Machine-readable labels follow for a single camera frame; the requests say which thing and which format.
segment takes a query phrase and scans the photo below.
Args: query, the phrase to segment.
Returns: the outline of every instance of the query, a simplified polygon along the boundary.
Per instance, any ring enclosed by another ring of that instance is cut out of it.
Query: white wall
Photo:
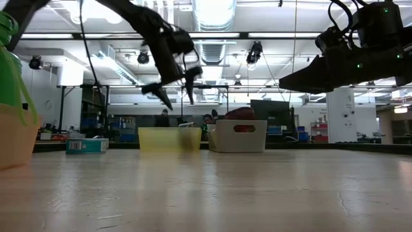
[[[180,105],[174,105],[174,111],[169,111],[171,115],[180,115]],[[229,110],[242,107],[242,105],[229,105]],[[166,106],[109,106],[108,113],[113,115],[158,115],[166,109]],[[211,113],[215,109],[220,115],[226,114],[226,105],[214,106],[183,106],[184,115],[205,115]],[[310,123],[315,122],[319,117],[323,117],[327,112],[326,105],[306,105],[295,106],[295,115],[299,116],[299,125],[304,126],[306,131],[310,133]],[[377,132],[379,127],[376,121],[375,106],[356,106],[355,118],[357,123],[357,131],[372,136],[373,132]]]
[[[42,117],[42,123],[56,121],[58,126],[61,90],[56,88],[57,76],[44,70],[34,71],[24,61],[22,64],[24,85],[32,97],[37,113]]]

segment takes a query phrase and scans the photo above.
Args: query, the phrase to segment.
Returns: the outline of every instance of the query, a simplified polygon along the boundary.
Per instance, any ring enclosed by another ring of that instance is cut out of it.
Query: ceiling
[[[162,10],[164,15],[168,15],[167,3],[162,1],[165,8]],[[342,1],[348,5],[354,13],[355,7],[351,1]],[[412,23],[412,1],[398,0],[394,1],[400,6],[404,25]],[[157,11],[158,1],[153,1],[153,10]],[[283,6],[278,7],[278,1],[262,0],[237,0],[234,24],[234,32],[323,32],[331,22],[328,18],[327,9],[329,1],[323,0],[283,0]],[[70,9],[76,8],[76,1],[51,1],[47,7],[39,10],[26,33],[34,34],[56,34],[56,33],[79,33],[80,26],[73,23],[70,18]],[[186,29],[195,31],[194,19],[192,16],[190,0],[174,0],[174,24]],[[343,28],[347,24],[347,17],[344,12],[334,5],[332,15]],[[118,24],[108,23],[104,18],[89,18],[84,23],[85,31],[88,34],[94,33],[113,33],[113,32],[134,32],[127,22],[122,21]],[[280,79],[292,72],[310,64],[313,58],[320,54],[319,49],[315,46],[313,39],[276,39],[262,40],[263,53],[265,54],[256,64],[255,68],[249,68],[245,65],[245,54],[254,42],[248,39],[227,39],[230,45],[227,45],[226,56],[221,63],[220,70],[218,67],[203,67],[208,72],[221,73],[221,78],[217,84],[233,84],[236,80],[235,75],[240,74],[239,78],[242,84],[262,85],[274,84],[274,79]],[[138,64],[137,55],[140,53],[141,40],[109,40],[88,41],[91,53],[97,53],[99,49],[111,46],[116,51],[117,62],[122,63],[140,83],[150,83],[157,81],[159,76],[153,59],[149,64]],[[18,44],[20,50],[31,50],[34,48],[55,48],[61,49],[72,54],[79,59],[83,65],[88,67],[84,44],[78,40],[29,40],[21,39]],[[102,83],[124,84],[122,79],[114,72],[108,72],[103,66],[96,67],[98,78]],[[86,79],[92,76],[86,72]],[[387,79],[379,82],[383,85],[393,85],[393,79]],[[358,92],[367,92],[367,89],[357,89]],[[391,92],[393,90],[380,90],[380,92]]]

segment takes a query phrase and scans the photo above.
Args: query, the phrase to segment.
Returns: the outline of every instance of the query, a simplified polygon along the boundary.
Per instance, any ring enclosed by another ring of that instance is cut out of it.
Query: yellow plastic bin
[[[24,111],[27,126],[21,123],[19,109],[0,104],[0,169],[25,165],[32,158],[40,128],[40,118],[33,124],[33,115]]]
[[[200,128],[139,128],[142,152],[199,152]]]

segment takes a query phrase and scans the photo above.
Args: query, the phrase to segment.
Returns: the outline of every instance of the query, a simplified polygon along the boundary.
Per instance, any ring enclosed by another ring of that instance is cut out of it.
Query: orange container
[[[27,126],[19,118],[16,107],[0,104],[0,169],[25,165],[32,158],[40,119],[33,123],[30,111],[24,111]]]

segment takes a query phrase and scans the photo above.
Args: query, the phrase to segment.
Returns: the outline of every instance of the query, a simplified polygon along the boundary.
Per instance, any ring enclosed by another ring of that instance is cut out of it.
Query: spotlight
[[[147,51],[141,51],[139,56],[137,57],[137,62],[139,64],[147,64],[149,62],[149,55]]]
[[[34,55],[32,60],[28,63],[28,66],[33,70],[41,70],[43,69],[43,63],[41,62],[40,55]]]
[[[263,51],[262,44],[260,41],[254,41],[253,46],[249,51],[249,54],[246,57],[246,62],[248,64],[256,64],[260,59],[260,53]]]

